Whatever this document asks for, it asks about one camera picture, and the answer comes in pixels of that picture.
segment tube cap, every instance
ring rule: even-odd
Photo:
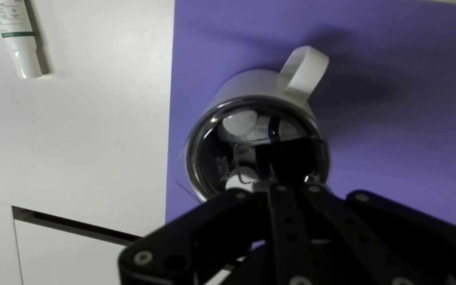
[[[20,79],[39,77],[42,74],[36,49],[13,49],[10,50],[10,57]]]

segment white tube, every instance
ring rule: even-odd
[[[40,76],[34,31],[23,0],[0,0],[0,31],[18,76]]]

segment purple wall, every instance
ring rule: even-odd
[[[456,223],[456,6],[422,0],[177,0],[167,218],[196,202],[180,152],[219,84],[300,44],[330,57],[311,100],[330,188]]]

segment white mug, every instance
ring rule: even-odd
[[[249,69],[219,87],[186,142],[186,174],[199,199],[208,199],[229,187],[251,190],[257,174],[249,168],[254,152],[246,149],[305,134],[317,141],[313,155],[306,150],[305,158],[317,168],[314,179],[325,180],[327,145],[306,100],[327,63],[324,54],[302,46],[291,52],[278,73]]]

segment mug handle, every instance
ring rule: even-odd
[[[294,49],[279,69],[284,79],[284,95],[295,104],[306,103],[310,93],[321,81],[329,58],[311,46],[300,46]]]

